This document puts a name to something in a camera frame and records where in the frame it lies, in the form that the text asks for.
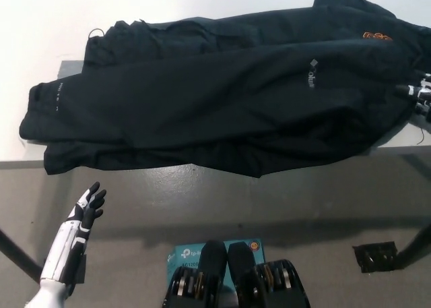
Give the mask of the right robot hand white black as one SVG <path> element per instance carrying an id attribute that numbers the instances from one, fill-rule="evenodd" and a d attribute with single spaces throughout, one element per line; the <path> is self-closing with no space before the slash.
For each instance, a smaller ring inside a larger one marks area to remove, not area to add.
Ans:
<path id="1" fill-rule="evenodd" d="M 416 103 L 415 113 L 430 122 L 430 74 L 416 70 L 413 85 L 400 84 L 395 86 L 395 93 Z"/>

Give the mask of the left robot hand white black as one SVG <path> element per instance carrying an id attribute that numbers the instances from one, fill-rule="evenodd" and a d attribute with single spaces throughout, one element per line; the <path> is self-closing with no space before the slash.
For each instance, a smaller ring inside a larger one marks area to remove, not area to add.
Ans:
<path id="1" fill-rule="evenodd" d="M 60 225 L 48 257 L 44 263 L 41 280 L 54 280 L 70 285 L 84 258 L 91 229 L 103 214 L 106 190 L 95 182 L 78 199 L 66 220 Z"/>

